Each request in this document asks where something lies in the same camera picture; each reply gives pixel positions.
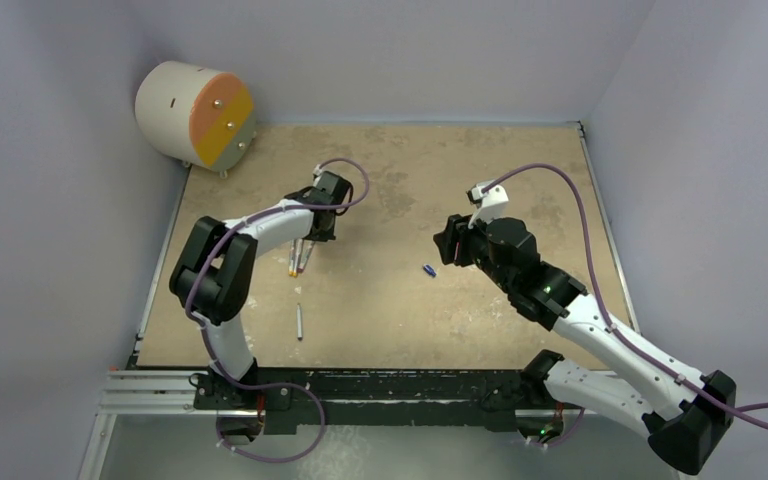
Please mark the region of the white pen orange tip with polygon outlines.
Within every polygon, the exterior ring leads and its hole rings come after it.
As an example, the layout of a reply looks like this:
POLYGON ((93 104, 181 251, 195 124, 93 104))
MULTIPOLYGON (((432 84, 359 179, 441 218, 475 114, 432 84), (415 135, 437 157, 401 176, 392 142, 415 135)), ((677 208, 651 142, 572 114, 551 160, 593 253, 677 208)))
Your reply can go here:
POLYGON ((298 243, 299 240, 295 239, 292 241, 291 247, 290 247, 290 258, 288 261, 288 274, 291 277, 297 276, 297 255, 298 255, 298 243))

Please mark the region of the white pen black end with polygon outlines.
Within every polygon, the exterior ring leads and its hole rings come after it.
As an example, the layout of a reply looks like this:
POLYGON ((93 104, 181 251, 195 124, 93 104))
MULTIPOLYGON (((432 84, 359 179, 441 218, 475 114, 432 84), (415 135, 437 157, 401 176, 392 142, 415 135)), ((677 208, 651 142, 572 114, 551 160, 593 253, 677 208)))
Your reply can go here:
POLYGON ((300 303, 296 306, 296 338, 299 342, 304 339, 304 313, 300 303))

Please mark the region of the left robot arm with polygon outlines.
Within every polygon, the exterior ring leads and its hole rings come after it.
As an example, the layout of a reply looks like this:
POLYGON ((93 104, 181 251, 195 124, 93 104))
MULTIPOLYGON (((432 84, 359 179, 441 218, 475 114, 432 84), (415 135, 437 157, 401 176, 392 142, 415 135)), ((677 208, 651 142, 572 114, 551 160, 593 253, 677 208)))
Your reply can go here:
POLYGON ((354 187, 322 171, 313 183, 274 206, 232 220, 197 220, 169 278, 169 290, 199 328, 209 368, 222 378, 219 395, 232 408, 257 399, 249 374, 256 360, 248 348, 241 312, 259 256, 296 240, 323 243, 335 238, 335 223, 355 203, 354 187))

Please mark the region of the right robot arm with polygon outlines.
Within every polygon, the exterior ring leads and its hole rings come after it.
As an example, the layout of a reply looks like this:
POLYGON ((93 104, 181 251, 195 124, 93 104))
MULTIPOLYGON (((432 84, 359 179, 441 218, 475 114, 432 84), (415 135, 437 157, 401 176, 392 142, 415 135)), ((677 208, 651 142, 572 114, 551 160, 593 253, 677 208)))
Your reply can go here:
POLYGON ((602 312, 582 282, 541 259, 535 236, 519 219, 486 223, 452 215, 433 242, 443 264, 476 266, 519 315, 582 347, 614 374, 542 350, 521 373, 529 404, 555 400, 594 411, 641 435, 673 469, 701 472, 734 421, 724 410, 736 400, 729 375, 690 367, 602 312))

